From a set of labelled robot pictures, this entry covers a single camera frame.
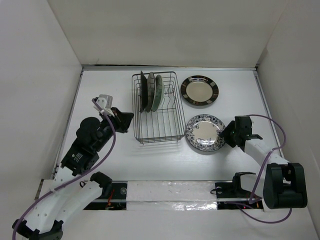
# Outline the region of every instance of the white wall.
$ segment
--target white wall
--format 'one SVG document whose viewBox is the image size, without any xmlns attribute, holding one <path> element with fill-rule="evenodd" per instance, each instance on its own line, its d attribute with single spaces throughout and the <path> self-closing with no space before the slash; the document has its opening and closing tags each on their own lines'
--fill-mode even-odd
<svg viewBox="0 0 320 240">
<path fill-rule="evenodd" d="M 288 0 L 48 0 L 82 64 L 254 67 Z"/>
<path fill-rule="evenodd" d="M 50 176 L 81 69 L 46 1 L 0 1 L 0 239 Z"/>
<path fill-rule="evenodd" d="M 287 132 L 285 156 L 306 173 L 308 207 L 320 233 L 320 1 L 291 0 L 258 68 L 273 118 Z"/>
</svg>

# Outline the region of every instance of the black rimmed plate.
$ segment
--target black rimmed plate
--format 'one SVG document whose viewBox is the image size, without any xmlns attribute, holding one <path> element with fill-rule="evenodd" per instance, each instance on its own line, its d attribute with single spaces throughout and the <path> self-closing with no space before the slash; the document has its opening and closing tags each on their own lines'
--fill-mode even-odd
<svg viewBox="0 0 320 240">
<path fill-rule="evenodd" d="M 217 84 L 206 76 L 190 76 L 181 85 L 181 94 L 185 100 L 195 106 L 212 104 L 219 95 Z"/>
<path fill-rule="evenodd" d="M 148 104 L 148 81 L 144 73 L 140 72 L 140 113 L 142 113 Z"/>
</svg>

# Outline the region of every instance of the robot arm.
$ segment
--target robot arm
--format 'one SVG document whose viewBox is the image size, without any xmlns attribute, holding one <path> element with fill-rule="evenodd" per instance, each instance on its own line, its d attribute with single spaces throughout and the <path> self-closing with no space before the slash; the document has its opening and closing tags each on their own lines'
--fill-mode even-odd
<svg viewBox="0 0 320 240">
<path fill-rule="evenodd" d="M 90 181 L 79 189 L 79 176 L 86 175 L 97 162 L 98 152 L 111 138 L 113 131 L 128 132 L 134 114 L 120 112 L 116 107 L 111 107 L 112 97 L 108 95 L 100 95 L 93 102 L 102 121 L 88 117 L 81 122 L 76 131 L 77 138 L 62 159 L 50 192 L 46 193 L 47 196 L 38 202 L 22 221 L 18 219 L 12 226 L 27 239 L 61 239 L 64 223 L 101 196 L 103 189 L 111 189 L 112 179 L 101 172 L 94 173 Z M 109 120 L 105 117 L 107 113 L 111 115 Z"/>
<path fill-rule="evenodd" d="M 240 147 L 262 168 L 267 164 L 265 172 L 257 176 L 260 182 L 256 186 L 255 194 L 263 196 L 270 209 L 307 206 L 304 168 L 299 163 L 290 163 L 278 154 L 271 153 L 272 148 L 262 137 L 252 134 L 252 121 L 249 116 L 236 116 L 235 121 L 229 123 L 220 137 L 232 148 Z M 242 190 L 252 191 L 257 177 L 252 172 L 236 173 L 233 178 L 237 182 L 233 183 L 234 190 L 241 187 Z"/>
</svg>

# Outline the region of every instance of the dish rack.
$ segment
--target dish rack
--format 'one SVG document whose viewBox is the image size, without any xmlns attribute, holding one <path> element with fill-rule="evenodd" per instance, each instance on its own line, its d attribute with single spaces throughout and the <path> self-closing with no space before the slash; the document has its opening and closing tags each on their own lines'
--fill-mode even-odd
<svg viewBox="0 0 320 240">
<path fill-rule="evenodd" d="M 140 73 L 132 76 L 132 106 L 134 137 L 141 144 L 179 141 L 185 136 L 185 114 L 179 92 L 177 75 L 174 71 L 154 72 L 162 76 L 164 95 L 155 112 L 140 112 Z"/>
</svg>

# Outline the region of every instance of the plate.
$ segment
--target plate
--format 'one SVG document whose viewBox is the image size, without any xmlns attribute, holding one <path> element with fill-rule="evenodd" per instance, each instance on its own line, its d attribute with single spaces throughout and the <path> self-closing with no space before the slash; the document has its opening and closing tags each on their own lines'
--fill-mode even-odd
<svg viewBox="0 0 320 240">
<path fill-rule="evenodd" d="M 140 113 L 142 113 L 148 104 L 148 83 L 144 73 L 140 72 Z"/>
<path fill-rule="evenodd" d="M 152 112 L 155 112 L 158 110 L 159 105 L 164 98 L 164 81 L 161 77 L 161 75 L 157 75 L 155 77 L 155 94 L 154 94 L 154 99 L 153 99 L 153 104 L 152 104 Z"/>
<path fill-rule="evenodd" d="M 190 76 L 181 85 L 181 94 L 185 100 L 195 106 L 212 104 L 219 95 L 217 84 L 206 76 Z"/>
<path fill-rule="evenodd" d="M 153 72 L 149 73 L 147 79 L 147 86 L 148 86 L 148 103 L 145 107 L 147 113 L 151 111 L 152 104 L 154 103 L 155 98 L 155 91 L 156 91 L 156 83 L 155 83 L 155 75 Z"/>
<path fill-rule="evenodd" d="M 215 116 L 197 115 L 186 125 L 186 138 L 196 149 L 213 152 L 225 145 L 225 141 L 219 136 L 225 127 L 224 123 Z"/>
</svg>

